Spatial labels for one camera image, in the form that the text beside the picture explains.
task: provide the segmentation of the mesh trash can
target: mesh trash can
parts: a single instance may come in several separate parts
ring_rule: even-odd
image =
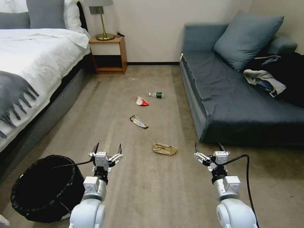
[[[11,192],[12,207],[27,220],[51,223],[61,220],[81,202],[84,178],[77,166],[64,156],[37,160],[22,174]]]

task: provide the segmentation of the bed frame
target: bed frame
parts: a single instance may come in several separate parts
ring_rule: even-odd
[[[88,30],[80,2],[81,27]],[[0,152],[0,182],[17,166],[34,146],[73,106],[84,82],[85,69],[92,69],[92,57],[86,55],[65,76],[50,98],[50,103]]]

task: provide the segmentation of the nightstand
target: nightstand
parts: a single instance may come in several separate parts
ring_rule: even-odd
[[[125,74],[127,54],[124,37],[109,41],[89,40],[93,62],[97,74]]]

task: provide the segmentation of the carpet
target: carpet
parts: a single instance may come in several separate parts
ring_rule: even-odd
[[[164,99],[148,96],[165,93]],[[150,103],[141,107],[135,98]],[[139,117],[149,126],[142,129],[129,118]],[[195,129],[179,66],[129,66],[125,75],[88,75],[74,106],[36,145],[0,185],[0,214],[14,228],[67,228],[68,219],[53,224],[27,221],[10,204],[10,190],[33,162],[51,154],[75,162],[99,151],[117,153],[123,160],[108,175],[104,227],[178,228],[220,227],[211,173],[194,158]],[[152,152],[153,143],[178,147],[173,156]],[[198,143],[202,153],[213,154],[214,144]],[[297,147],[225,146],[230,158],[249,154],[250,184],[260,227],[302,227],[304,214],[304,153]],[[79,166],[92,175],[92,164]],[[241,200],[249,205],[246,159],[228,165],[230,175],[242,184]]]

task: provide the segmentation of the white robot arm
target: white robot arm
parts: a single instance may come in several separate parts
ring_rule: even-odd
[[[212,184],[220,204],[216,207],[219,223],[223,228],[258,228],[253,210],[239,200],[238,189],[240,180],[238,176],[228,176],[226,167],[229,152],[216,151],[213,156],[206,156],[199,152],[195,144],[195,158],[208,167],[212,173]]]
[[[121,145],[118,153],[108,157],[106,152],[97,152],[98,144],[94,147],[89,156],[94,163],[94,176],[86,177],[83,185],[85,193],[82,202],[74,207],[69,228],[102,228],[105,218],[105,200],[108,184],[108,173],[111,167],[116,165],[123,158]]]

